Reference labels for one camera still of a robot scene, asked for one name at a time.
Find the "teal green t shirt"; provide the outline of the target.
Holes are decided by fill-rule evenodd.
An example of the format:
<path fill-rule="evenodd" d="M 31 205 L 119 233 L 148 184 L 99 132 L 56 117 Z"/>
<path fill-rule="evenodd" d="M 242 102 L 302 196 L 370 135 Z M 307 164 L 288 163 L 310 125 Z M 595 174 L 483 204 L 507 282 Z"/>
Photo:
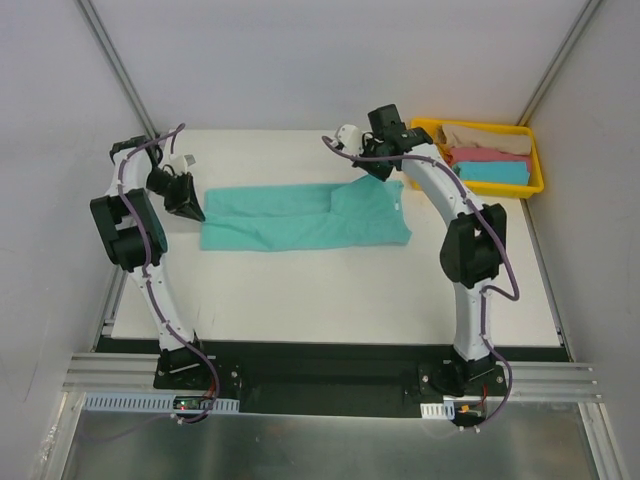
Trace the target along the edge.
<path fill-rule="evenodd" d="M 406 245 L 403 184 L 365 175 L 350 183 L 210 189 L 203 251 L 284 252 Z"/>

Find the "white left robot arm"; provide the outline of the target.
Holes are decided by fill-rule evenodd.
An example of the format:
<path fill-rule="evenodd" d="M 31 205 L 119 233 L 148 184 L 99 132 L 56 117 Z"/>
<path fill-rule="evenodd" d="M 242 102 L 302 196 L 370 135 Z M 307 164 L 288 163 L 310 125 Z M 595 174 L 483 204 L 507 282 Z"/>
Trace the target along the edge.
<path fill-rule="evenodd" d="M 163 355 L 174 351 L 192 354 L 197 344 L 197 334 L 179 313 L 170 290 L 165 271 L 169 244 L 149 199 L 151 193 L 158 195 L 171 215 L 198 223 L 205 220 L 189 161 L 175 154 L 167 162 L 163 160 L 160 144 L 167 141 L 173 146 L 178 133 L 174 130 L 153 139 L 140 135 L 113 144 L 109 158 L 114 171 L 109 188 L 90 201 L 106 254 L 143 295 Z"/>

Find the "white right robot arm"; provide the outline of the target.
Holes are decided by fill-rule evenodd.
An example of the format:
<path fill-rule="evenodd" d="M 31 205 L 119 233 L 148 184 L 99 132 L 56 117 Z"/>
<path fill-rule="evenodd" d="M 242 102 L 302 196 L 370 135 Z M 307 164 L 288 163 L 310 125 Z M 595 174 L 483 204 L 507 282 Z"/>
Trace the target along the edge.
<path fill-rule="evenodd" d="M 406 174 L 440 214 L 446 234 L 439 261 L 454 286 L 453 349 L 463 361 L 450 369 L 450 382 L 457 392 L 473 394 L 486 381 L 484 368 L 476 362 L 490 355 L 487 302 L 481 294 L 504 262 L 506 211 L 499 204 L 482 203 L 446 163 L 430 134 L 422 127 L 407 127 L 394 104 L 369 112 L 368 119 L 368 131 L 338 128 L 336 145 L 356 158 L 354 167 L 380 181 L 395 170 Z"/>

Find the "pink rolled t shirt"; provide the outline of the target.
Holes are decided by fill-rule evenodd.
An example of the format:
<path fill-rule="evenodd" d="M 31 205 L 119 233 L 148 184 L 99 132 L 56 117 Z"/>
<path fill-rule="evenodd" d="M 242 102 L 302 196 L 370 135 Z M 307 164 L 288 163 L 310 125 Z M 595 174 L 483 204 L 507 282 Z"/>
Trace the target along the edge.
<path fill-rule="evenodd" d="M 449 164 L 459 162 L 525 162 L 530 161 L 528 155 L 517 155 L 490 148 L 458 147 L 451 148 L 445 154 Z"/>

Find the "beige rolled t shirt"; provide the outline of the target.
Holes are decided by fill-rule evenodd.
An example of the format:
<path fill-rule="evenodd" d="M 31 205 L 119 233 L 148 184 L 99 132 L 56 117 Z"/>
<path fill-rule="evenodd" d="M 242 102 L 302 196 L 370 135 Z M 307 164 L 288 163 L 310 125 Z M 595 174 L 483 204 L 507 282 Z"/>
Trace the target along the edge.
<path fill-rule="evenodd" d="M 441 124 L 436 139 L 447 148 L 487 148 L 514 155 L 529 155 L 532 140 L 526 134 L 502 134 L 455 124 Z"/>

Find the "blue rolled t shirt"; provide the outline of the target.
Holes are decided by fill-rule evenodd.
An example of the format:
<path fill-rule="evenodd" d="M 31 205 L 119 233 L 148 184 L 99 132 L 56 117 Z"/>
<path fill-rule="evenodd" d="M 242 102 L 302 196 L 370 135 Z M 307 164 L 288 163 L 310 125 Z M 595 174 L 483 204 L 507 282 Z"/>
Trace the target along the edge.
<path fill-rule="evenodd" d="M 525 162 L 458 162 L 452 170 L 463 181 L 527 186 L 530 173 Z"/>

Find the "aluminium rail frame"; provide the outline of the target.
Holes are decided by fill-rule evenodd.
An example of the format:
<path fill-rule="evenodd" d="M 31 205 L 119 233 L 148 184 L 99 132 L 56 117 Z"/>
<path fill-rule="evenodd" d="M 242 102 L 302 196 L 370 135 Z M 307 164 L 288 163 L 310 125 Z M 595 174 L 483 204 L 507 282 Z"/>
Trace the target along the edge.
<path fill-rule="evenodd" d="M 451 356 L 448 345 L 207 341 L 204 348 L 226 392 L 248 391 L 267 382 L 398 383 L 409 392 L 425 385 L 433 366 Z M 497 352 L 509 363 L 505 374 L 513 379 L 517 401 L 604 400 L 596 368 L 572 361 L 562 346 L 500 346 Z M 158 359 L 154 341 L 102 338 L 96 351 L 73 354 L 64 387 L 149 390 L 159 377 Z"/>

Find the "left aluminium corner post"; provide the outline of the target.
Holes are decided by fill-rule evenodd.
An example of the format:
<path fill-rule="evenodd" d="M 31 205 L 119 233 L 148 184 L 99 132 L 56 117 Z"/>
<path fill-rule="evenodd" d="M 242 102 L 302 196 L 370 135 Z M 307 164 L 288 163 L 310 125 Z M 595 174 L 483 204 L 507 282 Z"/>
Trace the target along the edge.
<path fill-rule="evenodd" d="M 158 131 L 146 109 L 111 36 L 91 0 L 75 0 L 87 28 L 91 32 L 99 50 L 108 64 L 117 84 L 132 109 L 141 128 L 149 137 L 155 137 Z"/>

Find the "aluminium corner post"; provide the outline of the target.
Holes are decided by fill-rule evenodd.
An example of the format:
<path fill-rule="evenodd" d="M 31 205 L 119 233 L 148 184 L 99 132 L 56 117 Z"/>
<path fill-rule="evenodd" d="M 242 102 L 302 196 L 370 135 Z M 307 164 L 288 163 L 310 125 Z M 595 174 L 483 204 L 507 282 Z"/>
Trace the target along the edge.
<path fill-rule="evenodd" d="M 111 36 L 91 0 L 75 0 L 87 28 L 91 32 L 99 50 L 108 64 L 117 84 L 132 109 L 141 128 L 149 137 L 155 137 L 158 131 L 146 109 Z"/>
<path fill-rule="evenodd" d="M 604 4 L 604 0 L 587 0 L 583 3 L 519 115 L 517 126 L 527 126 L 534 117 L 564 65 Z"/>

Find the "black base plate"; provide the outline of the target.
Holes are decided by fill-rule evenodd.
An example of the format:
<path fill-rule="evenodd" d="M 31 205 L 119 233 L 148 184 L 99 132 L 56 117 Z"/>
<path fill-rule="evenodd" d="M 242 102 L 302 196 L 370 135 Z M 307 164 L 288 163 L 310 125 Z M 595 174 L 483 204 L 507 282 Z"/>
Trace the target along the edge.
<path fill-rule="evenodd" d="M 470 398 L 472 424 L 507 400 L 512 368 L 498 353 L 464 361 L 450 346 L 205 341 L 175 352 L 151 340 L 101 339 L 100 353 L 155 358 L 153 386 L 175 390 L 174 411 L 416 418 L 429 404 Z"/>

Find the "right aluminium corner post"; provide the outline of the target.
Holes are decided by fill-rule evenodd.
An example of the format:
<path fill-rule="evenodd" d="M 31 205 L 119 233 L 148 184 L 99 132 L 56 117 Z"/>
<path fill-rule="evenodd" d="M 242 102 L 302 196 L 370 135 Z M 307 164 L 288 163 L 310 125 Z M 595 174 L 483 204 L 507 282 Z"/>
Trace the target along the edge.
<path fill-rule="evenodd" d="M 564 65 L 604 4 L 604 0 L 587 0 L 583 3 L 519 115 L 517 126 L 527 126 L 534 117 Z"/>

